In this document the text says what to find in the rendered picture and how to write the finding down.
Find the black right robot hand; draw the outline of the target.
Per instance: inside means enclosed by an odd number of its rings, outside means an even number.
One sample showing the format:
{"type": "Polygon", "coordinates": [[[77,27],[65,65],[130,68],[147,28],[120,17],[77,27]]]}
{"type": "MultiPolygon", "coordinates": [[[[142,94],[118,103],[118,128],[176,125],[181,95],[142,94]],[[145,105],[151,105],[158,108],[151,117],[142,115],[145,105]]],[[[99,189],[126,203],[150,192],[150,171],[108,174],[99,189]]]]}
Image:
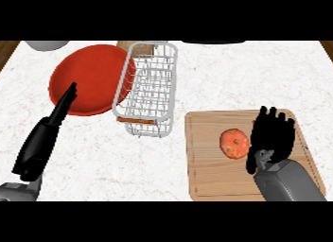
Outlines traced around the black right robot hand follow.
{"type": "Polygon", "coordinates": [[[246,160],[246,171],[250,175],[256,173],[256,152],[272,150],[271,163],[277,164],[285,160],[294,147],[294,120],[285,118],[285,114],[275,113],[271,107],[260,108],[250,134],[250,149],[246,160]]]}

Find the brown wooden block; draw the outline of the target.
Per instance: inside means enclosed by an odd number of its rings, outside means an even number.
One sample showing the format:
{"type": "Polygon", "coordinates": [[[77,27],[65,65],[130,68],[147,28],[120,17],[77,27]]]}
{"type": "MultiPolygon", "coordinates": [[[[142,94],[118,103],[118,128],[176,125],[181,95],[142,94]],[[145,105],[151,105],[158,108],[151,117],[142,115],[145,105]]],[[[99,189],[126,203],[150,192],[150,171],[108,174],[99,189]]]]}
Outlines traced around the brown wooden block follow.
{"type": "Polygon", "coordinates": [[[136,41],[118,41],[116,44],[126,52],[132,52],[133,58],[150,58],[154,55],[154,45],[136,43],[136,41]]]}

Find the orange croissant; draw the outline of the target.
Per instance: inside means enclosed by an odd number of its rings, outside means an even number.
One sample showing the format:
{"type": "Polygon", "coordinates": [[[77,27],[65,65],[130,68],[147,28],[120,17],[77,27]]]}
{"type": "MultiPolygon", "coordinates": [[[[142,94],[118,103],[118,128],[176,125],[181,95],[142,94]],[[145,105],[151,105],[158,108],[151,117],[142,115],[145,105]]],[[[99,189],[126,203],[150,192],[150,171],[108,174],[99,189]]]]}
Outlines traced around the orange croissant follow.
{"type": "Polygon", "coordinates": [[[220,134],[219,148],[229,159],[238,160],[247,155],[250,141],[241,130],[229,129],[220,134]]]}

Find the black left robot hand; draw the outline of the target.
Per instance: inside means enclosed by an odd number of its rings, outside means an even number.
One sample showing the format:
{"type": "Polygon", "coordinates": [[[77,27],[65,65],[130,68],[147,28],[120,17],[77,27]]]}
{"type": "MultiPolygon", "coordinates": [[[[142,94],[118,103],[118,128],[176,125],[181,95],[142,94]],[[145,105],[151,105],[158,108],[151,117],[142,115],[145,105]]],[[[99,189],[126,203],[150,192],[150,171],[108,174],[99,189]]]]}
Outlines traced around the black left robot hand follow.
{"type": "Polygon", "coordinates": [[[59,102],[58,102],[58,105],[53,109],[53,112],[49,115],[49,120],[48,120],[49,126],[59,126],[61,125],[76,97],[77,97],[77,83],[73,82],[70,84],[68,89],[64,92],[64,95],[59,99],[59,102]]]}

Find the red plate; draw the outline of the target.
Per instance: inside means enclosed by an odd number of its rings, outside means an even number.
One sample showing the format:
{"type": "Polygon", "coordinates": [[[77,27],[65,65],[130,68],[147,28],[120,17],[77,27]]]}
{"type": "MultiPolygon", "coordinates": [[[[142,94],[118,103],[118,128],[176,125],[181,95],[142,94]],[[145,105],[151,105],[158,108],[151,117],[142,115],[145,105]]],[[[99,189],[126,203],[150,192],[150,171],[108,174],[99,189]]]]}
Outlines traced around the red plate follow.
{"type": "Polygon", "coordinates": [[[53,104],[73,82],[77,83],[77,97],[68,114],[89,116],[113,108],[116,90],[121,102],[133,86],[135,62],[124,65],[127,52],[108,44],[90,45],[74,51],[55,68],[49,80],[49,96],[53,104]]]}

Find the grey bowl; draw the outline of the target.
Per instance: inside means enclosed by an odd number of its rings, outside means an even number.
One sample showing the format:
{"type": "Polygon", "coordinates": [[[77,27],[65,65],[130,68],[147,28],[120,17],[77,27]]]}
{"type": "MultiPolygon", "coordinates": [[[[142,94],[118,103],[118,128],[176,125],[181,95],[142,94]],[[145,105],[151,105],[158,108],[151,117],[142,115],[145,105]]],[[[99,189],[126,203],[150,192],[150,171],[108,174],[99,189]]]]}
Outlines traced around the grey bowl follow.
{"type": "Polygon", "coordinates": [[[62,48],[68,41],[27,41],[27,44],[34,50],[45,52],[62,48]]]}

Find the wooden cutting board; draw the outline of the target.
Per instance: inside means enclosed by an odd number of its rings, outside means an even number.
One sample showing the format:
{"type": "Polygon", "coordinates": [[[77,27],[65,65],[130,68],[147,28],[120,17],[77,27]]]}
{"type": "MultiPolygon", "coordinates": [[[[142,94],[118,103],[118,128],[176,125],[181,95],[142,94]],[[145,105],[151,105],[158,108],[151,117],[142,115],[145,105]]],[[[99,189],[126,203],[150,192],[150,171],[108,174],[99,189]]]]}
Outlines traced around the wooden cutting board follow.
{"type": "MultiPolygon", "coordinates": [[[[300,163],[325,197],[319,172],[309,153],[293,113],[280,110],[294,120],[294,147],[287,159],[300,163]]],[[[185,116],[189,192],[195,200],[265,200],[253,175],[246,171],[247,155],[229,159],[219,148],[219,136],[229,129],[244,132],[250,141],[256,111],[189,112],[185,116]]]]}

